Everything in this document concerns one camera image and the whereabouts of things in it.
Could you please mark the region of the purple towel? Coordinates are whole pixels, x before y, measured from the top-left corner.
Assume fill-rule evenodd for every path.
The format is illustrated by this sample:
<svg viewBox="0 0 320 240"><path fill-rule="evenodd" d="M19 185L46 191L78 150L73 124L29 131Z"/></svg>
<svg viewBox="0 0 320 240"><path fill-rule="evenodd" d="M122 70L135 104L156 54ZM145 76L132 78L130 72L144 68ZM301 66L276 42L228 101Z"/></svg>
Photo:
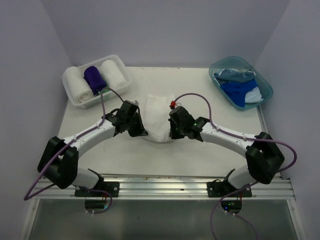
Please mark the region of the purple towel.
<svg viewBox="0 0 320 240"><path fill-rule="evenodd" d="M85 69L84 79L86 80L94 95L97 95L101 89L107 86L107 83L101 76L98 68L95 66L90 66Z"/></svg>

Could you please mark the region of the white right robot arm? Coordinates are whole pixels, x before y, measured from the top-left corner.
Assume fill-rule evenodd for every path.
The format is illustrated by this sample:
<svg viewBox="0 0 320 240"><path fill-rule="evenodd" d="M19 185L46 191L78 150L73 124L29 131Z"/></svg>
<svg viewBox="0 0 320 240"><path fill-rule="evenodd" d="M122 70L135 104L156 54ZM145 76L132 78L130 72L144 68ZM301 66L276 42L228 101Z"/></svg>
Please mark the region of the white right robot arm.
<svg viewBox="0 0 320 240"><path fill-rule="evenodd" d="M281 165L285 157L271 136L266 132L259 135L246 136L231 131L226 134L227 128L213 127L210 120L205 117L193 118L182 106L172 109L169 113L170 138L183 139L216 144L229 149L246 159L242 167L232 169L227 176L217 183L219 190L227 196L235 196L241 188L254 182L268 185Z"/></svg>

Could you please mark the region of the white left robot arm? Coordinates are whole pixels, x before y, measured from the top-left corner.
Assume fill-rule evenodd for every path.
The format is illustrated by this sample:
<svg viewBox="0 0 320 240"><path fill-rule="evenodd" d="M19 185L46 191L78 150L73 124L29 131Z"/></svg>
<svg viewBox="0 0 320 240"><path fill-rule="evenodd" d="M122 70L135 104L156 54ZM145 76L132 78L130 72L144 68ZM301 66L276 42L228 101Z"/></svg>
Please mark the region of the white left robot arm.
<svg viewBox="0 0 320 240"><path fill-rule="evenodd" d="M137 101L125 100L120 108L104 114L93 126L61 139L51 138L43 152L37 170L60 189L69 186L86 188L92 196L103 193L102 176L91 169L79 167L79 159L99 143L128 132L132 137L145 137Z"/></svg>

